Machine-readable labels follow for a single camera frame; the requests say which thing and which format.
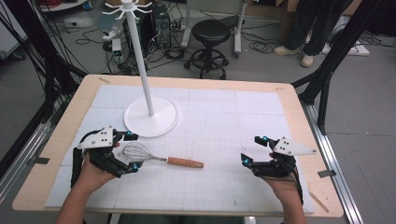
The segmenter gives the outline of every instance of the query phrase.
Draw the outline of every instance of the black stool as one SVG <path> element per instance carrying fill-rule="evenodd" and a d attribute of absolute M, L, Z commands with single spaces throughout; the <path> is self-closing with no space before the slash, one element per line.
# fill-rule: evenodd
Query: black stool
<path fill-rule="evenodd" d="M 221 69 L 221 79 L 226 79 L 226 74 L 223 66 L 228 65 L 228 60 L 220 51 L 213 49 L 218 44 L 228 40 L 231 35 L 231 30 L 224 23 L 216 20 L 199 21 L 192 27 L 192 35 L 202 42 L 204 49 L 196 50 L 190 59 L 184 63 L 184 68 L 189 69 L 190 65 L 201 69 L 199 78 L 203 78 L 204 71 L 207 73 L 212 70 Z"/>

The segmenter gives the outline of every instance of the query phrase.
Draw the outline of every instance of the white sneaker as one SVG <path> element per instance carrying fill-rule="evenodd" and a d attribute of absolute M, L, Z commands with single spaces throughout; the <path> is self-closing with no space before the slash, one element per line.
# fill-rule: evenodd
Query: white sneaker
<path fill-rule="evenodd" d="M 284 46 L 280 46 L 274 49 L 274 54 L 276 55 L 288 55 L 288 54 L 299 54 L 300 49 L 287 49 Z"/>
<path fill-rule="evenodd" d="M 303 67 L 310 67 L 314 63 L 314 56 L 304 55 L 303 59 L 301 60 L 300 64 Z"/>

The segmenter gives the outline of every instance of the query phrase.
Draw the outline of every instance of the electronic device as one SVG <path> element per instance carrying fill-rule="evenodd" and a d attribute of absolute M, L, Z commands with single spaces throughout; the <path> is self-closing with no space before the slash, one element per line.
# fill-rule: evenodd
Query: electronic device
<path fill-rule="evenodd" d="M 255 176 L 261 178 L 281 178 L 290 174 L 294 174 L 296 187 L 300 195 L 300 200 L 301 203 L 304 204 L 303 189 L 301 187 L 299 175 L 296 169 L 296 160 L 293 156 L 315 154 L 317 151 L 313 148 L 306 147 L 286 137 L 278 140 L 273 140 L 267 136 L 255 136 L 254 142 L 264 147 L 271 148 L 273 150 L 273 160 L 254 161 L 247 155 L 241 153 L 242 165 L 251 170 L 251 172 Z"/>
<path fill-rule="evenodd" d="M 120 39 L 112 39 L 111 40 L 111 48 L 113 51 L 113 54 L 115 56 L 122 56 L 122 50 L 121 50 L 121 40 Z"/>
<path fill-rule="evenodd" d="M 111 127 L 85 134 L 79 144 L 73 149 L 71 185 L 73 186 L 78 180 L 85 153 L 90 154 L 90 163 L 118 178 L 125 174 L 136 173 L 143 165 L 143 162 L 137 161 L 125 164 L 115 158 L 113 148 L 117 146 L 120 140 L 136 141 L 138 137 L 135 133 L 129 131 L 118 132 Z"/>
<path fill-rule="evenodd" d="M 138 18 L 136 20 L 137 33 L 139 34 L 140 47 L 142 49 L 143 57 L 149 54 L 149 42 L 155 36 L 155 28 L 151 13 L 142 13 L 135 11 L 134 14 Z M 131 33 L 129 31 L 128 21 L 125 19 L 122 23 L 125 33 L 126 43 L 130 55 L 134 55 L 134 46 L 132 44 Z"/>
<path fill-rule="evenodd" d="M 163 49 L 171 48 L 170 17 L 164 4 L 152 6 L 157 45 Z"/>

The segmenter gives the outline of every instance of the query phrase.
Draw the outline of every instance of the white mug tree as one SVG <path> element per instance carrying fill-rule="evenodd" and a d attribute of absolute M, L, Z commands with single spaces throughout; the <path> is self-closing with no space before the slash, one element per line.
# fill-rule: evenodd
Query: white mug tree
<path fill-rule="evenodd" d="M 104 12 L 104 14 L 114 14 L 121 11 L 120 16 L 117 17 L 116 20 L 120 20 L 124 14 L 126 15 L 134 46 L 134 55 L 142 80 L 143 91 L 145 93 L 145 97 L 136 99 L 127 107 L 124 114 L 124 122 L 126 127 L 133 133 L 137 133 L 143 137 L 157 137 L 168 133 L 176 126 L 178 113 L 177 107 L 172 101 L 157 96 L 151 97 L 149 91 L 148 78 L 137 32 L 136 15 L 134 11 L 137 10 L 142 13 L 150 13 L 151 10 L 144 11 L 140 9 L 140 7 L 148 7 L 151 3 L 145 6 L 138 6 L 138 0 L 135 2 L 132 0 L 121 0 L 121 2 L 121 6 L 114 7 L 106 4 L 108 7 L 117 9 L 112 12 Z"/>

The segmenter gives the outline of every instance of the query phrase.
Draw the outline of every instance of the wooden handle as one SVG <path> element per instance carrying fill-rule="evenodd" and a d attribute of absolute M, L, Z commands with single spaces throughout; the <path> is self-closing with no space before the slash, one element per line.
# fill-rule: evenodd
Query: wooden handle
<path fill-rule="evenodd" d="M 175 157 L 168 157 L 167 163 L 172 165 L 192 167 L 192 168 L 204 168 L 203 162 L 191 161 L 191 160 L 175 158 Z"/>

